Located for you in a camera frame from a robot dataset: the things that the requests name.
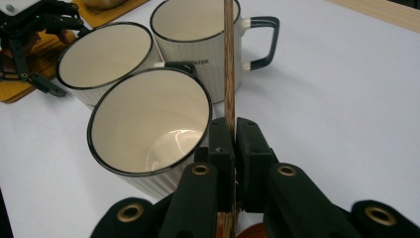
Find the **ceramic mug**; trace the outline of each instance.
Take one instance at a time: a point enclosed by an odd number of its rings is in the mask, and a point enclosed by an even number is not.
[[[87,141],[102,167],[162,199],[175,191],[195,148],[207,145],[212,115],[210,95],[191,71],[149,68],[104,94],[90,117]]]
[[[235,89],[244,70],[271,63],[277,44],[279,21],[275,17],[243,19],[234,1]],[[270,27],[273,34],[268,55],[242,62],[241,37],[251,28]],[[164,60],[194,63],[199,78],[214,103],[224,100],[224,0],[169,0],[158,5],[151,16],[151,29]]]
[[[92,110],[120,79],[157,62],[162,59],[151,32],[137,23],[119,22],[73,42],[58,60],[56,77]]]

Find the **brass screw hole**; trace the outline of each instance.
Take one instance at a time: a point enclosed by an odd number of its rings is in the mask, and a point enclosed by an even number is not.
[[[195,166],[192,168],[192,173],[197,175],[197,176],[204,176],[209,174],[210,169],[206,166]]]
[[[279,167],[277,170],[279,173],[281,173],[284,176],[288,176],[288,177],[296,176],[296,170],[289,166],[282,166],[282,167]]]
[[[395,217],[387,210],[376,207],[376,206],[369,206],[365,208],[365,213],[367,217],[371,220],[385,226],[393,226],[396,224]]]
[[[122,222],[132,222],[137,220],[143,214],[143,206],[139,203],[131,203],[122,207],[117,214],[117,217]]]

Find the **white table surface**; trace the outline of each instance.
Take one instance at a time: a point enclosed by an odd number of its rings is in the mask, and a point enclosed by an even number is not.
[[[118,21],[149,26],[160,2]],[[374,199],[419,225],[420,35],[324,0],[240,2],[243,17],[275,16],[281,30],[272,64],[243,75],[236,115],[335,204]],[[244,58],[266,55],[269,37],[248,31]],[[0,186],[15,237],[89,237],[115,202],[147,198],[94,161],[89,116],[69,93],[0,104]]]

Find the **black mug handle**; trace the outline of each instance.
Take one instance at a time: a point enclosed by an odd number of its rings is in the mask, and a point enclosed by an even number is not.
[[[182,70],[184,72],[187,72],[195,77],[198,77],[197,69],[195,68],[195,65],[191,62],[186,61],[166,61],[163,65],[164,67],[170,67]]]
[[[268,55],[265,58],[251,61],[250,70],[265,67],[269,65],[274,57],[275,48],[277,47],[278,33],[280,31],[280,21],[275,17],[252,17],[251,28],[273,28],[271,46]]]

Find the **mug rim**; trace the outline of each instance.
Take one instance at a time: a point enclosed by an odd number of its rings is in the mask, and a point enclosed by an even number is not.
[[[165,3],[167,3],[168,1],[169,0],[165,0],[165,1],[161,2],[159,5],[157,5],[157,7],[155,7],[154,11],[151,14],[151,18],[150,18],[151,30],[152,30],[152,32],[157,37],[159,37],[159,38],[161,38],[161,39],[163,39],[165,41],[173,42],[173,43],[197,43],[197,42],[207,41],[207,40],[212,39],[212,38],[216,38],[216,37],[218,37],[218,36],[220,36],[220,35],[222,35],[222,34],[225,33],[225,30],[223,29],[222,31],[220,31],[218,33],[215,33],[214,35],[212,35],[210,37],[205,37],[205,38],[200,38],[200,39],[195,39],[195,40],[175,40],[175,39],[171,39],[171,38],[168,38],[168,37],[163,36],[162,34],[158,33],[158,31],[155,29],[154,23],[153,23],[153,18],[155,16],[155,13],[158,11],[158,9],[162,5],[164,5]],[[238,14],[237,14],[236,18],[234,19],[234,25],[235,25],[238,22],[238,20],[240,19],[240,17],[241,17],[241,5],[239,4],[239,1],[238,0],[234,0],[234,1],[235,1],[235,3],[238,6]]]
[[[122,76],[120,76],[120,77],[118,77],[118,78],[115,78],[115,79],[113,79],[113,80],[110,80],[110,81],[107,81],[107,82],[104,82],[104,83],[101,83],[101,84],[97,84],[97,85],[94,85],[94,86],[84,86],[84,87],[81,87],[81,86],[74,86],[74,85],[70,85],[70,84],[68,84],[67,82],[65,82],[64,81],[64,79],[61,77],[61,75],[59,74],[59,66],[61,65],[61,60],[62,60],[62,58],[64,57],[64,55],[67,53],[67,51],[69,51],[70,49],[71,49],[71,47],[73,46],[73,45],[75,45],[75,44],[77,44],[77,42],[79,42],[79,41],[81,41],[83,38],[85,38],[86,36],[88,36],[88,35],[90,35],[90,34],[92,34],[92,33],[94,33],[94,32],[96,32],[96,31],[99,31],[99,30],[101,30],[101,29],[104,29],[104,28],[107,28],[107,27],[113,27],[113,26],[116,26],[116,25],[133,25],[133,26],[136,26],[136,27],[140,27],[140,28],[142,28],[143,30],[145,30],[146,31],[146,33],[148,33],[148,35],[149,35],[149,37],[151,38],[151,45],[150,45],[150,47],[149,47],[149,50],[148,50],[148,52],[146,53],[146,55],[145,55],[145,57],[139,62],[139,64],[137,64],[135,67],[133,67],[130,71],[128,71],[127,73],[125,73],[124,75],[122,75]],[[94,29],[92,29],[90,32],[88,32],[86,35],[84,35],[83,37],[81,37],[81,38],[77,38],[75,41],[73,41],[70,45],[68,45],[67,47],[66,47],[66,49],[61,53],[61,55],[59,56],[59,58],[58,58],[58,61],[57,61],[57,64],[56,64],[56,66],[55,66],[55,74],[56,74],[56,79],[62,84],[62,85],[64,85],[65,87],[67,87],[67,88],[70,88],[70,89],[75,89],[75,90],[89,90],[89,89],[94,89],[94,88],[99,88],[99,87],[103,87],[103,86],[106,86],[106,85],[109,85],[109,84],[112,84],[112,83],[114,83],[114,82],[116,82],[116,81],[118,81],[118,80],[121,80],[122,78],[124,78],[124,77],[126,77],[127,75],[129,75],[130,73],[132,73],[134,70],[136,70],[136,68],[138,68],[143,62],[145,62],[145,60],[148,58],[148,56],[151,54],[151,52],[152,52],[152,49],[153,49],[153,47],[154,47],[154,44],[155,44],[155,42],[154,42],[154,38],[153,38],[153,36],[152,36],[152,33],[151,33],[151,31],[147,28],[147,27],[145,27],[145,26],[143,26],[142,24],[139,24],[139,23],[135,23],[135,22],[115,22],[115,23],[110,23],[110,24],[106,24],[106,25],[104,25],[104,26],[100,26],[100,27],[97,27],[97,28],[94,28]]]
[[[178,160],[177,162],[166,166],[164,168],[155,170],[155,171],[151,171],[151,172],[124,172],[121,170],[118,170],[112,166],[110,166],[108,163],[106,163],[101,156],[97,153],[97,151],[95,150],[95,146],[93,145],[93,140],[92,140],[92,127],[93,127],[93,123],[95,120],[95,116],[97,113],[97,110],[99,109],[100,105],[102,104],[102,102],[105,100],[105,98],[107,97],[108,94],[110,94],[112,92],[112,90],[117,87],[118,85],[120,85],[121,83],[123,83],[126,80],[129,80],[130,78],[132,78],[133,76],[136,76],[138,74],[144,73],[144,72],[148,72],[148,71],[155,71],[155,70],[172,70],[172,71],[177,71],[183,74],[188,75],[189,77],[191,77],[196,83],[198,83],[198,85],[203,89],[204,94],[206,95],[207,98],[207,105],[208,105],[208,110],[209,110],[209,116],[207,118],[207,127],[203,132],[202,137],[200,138],[200,140],[197,142],[196,146],[202,144],[202,142],[205,140],[205,138],[207,137],[208,134],[208,125],[211,123],[211,120],[213,118],[213,104],[211,101],[211,97],[210,97],[210,93],[208,92],[207,88],[204,86],[204,84],[200,81],[200,79],[198,79],[198,77],[183,71],[181,69],[177,69],[177,68],[170,68],[170,67],[152,67],[152,68],[147,68],[141,71],[137,71],[134,73],[130,73],[129,75],[124,76],[124,78],[122,78],[120,81],[118,81],[117,83],[115,83],[114,85],[112,85],[111,88],[109,88],[103,95],[102,97],[99,99],[98,103],[95,105],[95,107],[93,108],[92,114],[90,115],[90,119],[89,119],[89,123],[87,126],[87,145],[89,147],[89,151],[92,154],[93,158],[96,160],[97,163],[99,163],[99,165],[101,165],[103,168],[105,168],[106,170],[120,175],[120,176],[125,176],[125,177],[131,177],[131,178],[138,178],[138,177],[147,177],[147,176],[154,176],[154,175],[159,175],[162,173],[165,173],[173,168],[175,168],[176,166],[178,166],[179,164],[183,163],[184,161],[186,161],[188,158],[190,158],[194,153],[195,153],[195,147],[194,149],[191,150],[190,152],[188,152],[185,156],[183,156],[183,158],[181,158],[180,160]]]

